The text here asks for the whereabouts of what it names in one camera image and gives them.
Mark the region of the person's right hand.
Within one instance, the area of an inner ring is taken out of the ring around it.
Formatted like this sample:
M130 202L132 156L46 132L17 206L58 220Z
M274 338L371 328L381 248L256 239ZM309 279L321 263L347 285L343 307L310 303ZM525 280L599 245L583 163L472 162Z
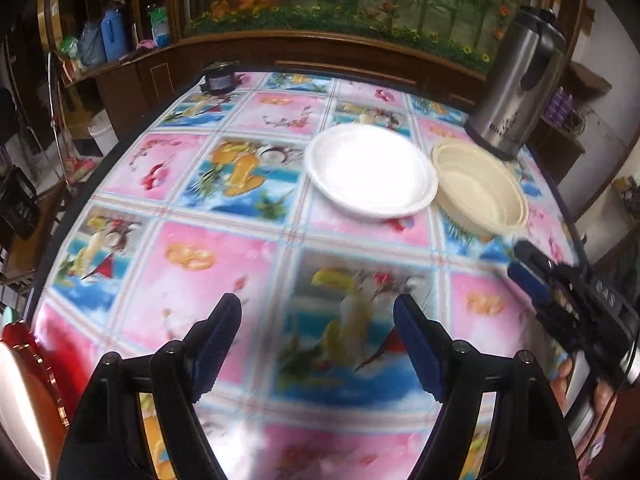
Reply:
M617 402L614 389L603 379L588 386L585 382L579 383L582 374L585 374L586 362L579 359L575 364L571 358L565 359L552 379L551 388L558 401L561 411L567 415L576 404L578 389L587 388L587 415L580 422L570 422L570 436L576 453L583 448L590 447L590 441L599 439L605 433L606 426L610 422Z

